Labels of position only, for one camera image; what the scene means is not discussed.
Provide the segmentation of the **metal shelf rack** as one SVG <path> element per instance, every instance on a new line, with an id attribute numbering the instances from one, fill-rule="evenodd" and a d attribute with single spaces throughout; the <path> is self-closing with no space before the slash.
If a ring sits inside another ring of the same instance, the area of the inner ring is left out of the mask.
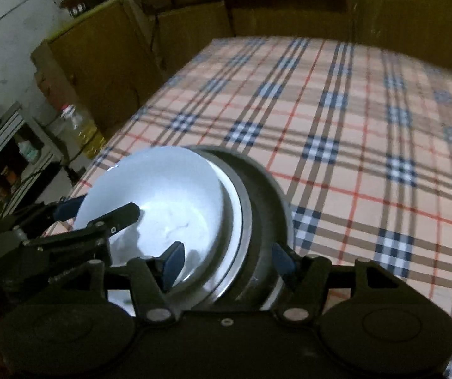
<path id="1" fill-rule="evenodd" d="M 19 103 L 0 119 L 0 219 L 33 204 L 64 154 Z"/>

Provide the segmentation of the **white deep porcelain bowl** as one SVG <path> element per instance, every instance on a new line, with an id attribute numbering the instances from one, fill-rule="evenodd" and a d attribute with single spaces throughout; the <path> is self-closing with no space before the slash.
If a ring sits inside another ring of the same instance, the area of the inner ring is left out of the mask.
<path id="1" fill-rule="evenodd" d="M 185 247 L 185 263 L 175 281 L 210 292 L 220 275 L 215 259 L 226 211 L 224 173 L 217 163 L 180 146 L 134 152 L 100 175 L 85 196 L 74 229 L 125 204 L 139 219 L 110 239 L 112 259 L 158 257 L 173 242 Z"/>

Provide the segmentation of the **plaid checkered tablecloth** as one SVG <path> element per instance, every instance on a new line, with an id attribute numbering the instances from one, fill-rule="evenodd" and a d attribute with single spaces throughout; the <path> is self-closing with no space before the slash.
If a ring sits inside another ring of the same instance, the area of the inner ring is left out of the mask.
<path id="1" fill-rule="evenodd" d="M 451 72 L 331 40 L 217 39 L 115 134 L 73 195 L 140 149 L 200 145 L 273 175 L 297 251 L 372 259 L 452 316 Z"/>

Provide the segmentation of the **cooking oil bottle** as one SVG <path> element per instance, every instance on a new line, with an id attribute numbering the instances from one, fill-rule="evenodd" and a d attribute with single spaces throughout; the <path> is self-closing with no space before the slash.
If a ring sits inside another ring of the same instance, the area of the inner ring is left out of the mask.
<path id="1" fill-rule="evenodd" d="M 79 150 L 94 159 L 106 144 L 106 139 L 89 114 L 76 105 L 61 106 L 60 118 L 66 134 L 73 137 Z"/>

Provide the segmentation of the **brown wooden cabinet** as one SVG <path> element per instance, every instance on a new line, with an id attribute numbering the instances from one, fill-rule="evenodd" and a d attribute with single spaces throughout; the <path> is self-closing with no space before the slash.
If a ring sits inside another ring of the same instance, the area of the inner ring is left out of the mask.
<path id="1" fill-rule="evenodd" d="M 452 0 L 108 0 L 31 53 L 56 109 L 111 136 L 212 40 L 295 36 L 373 45 L 452 69 Z"/>

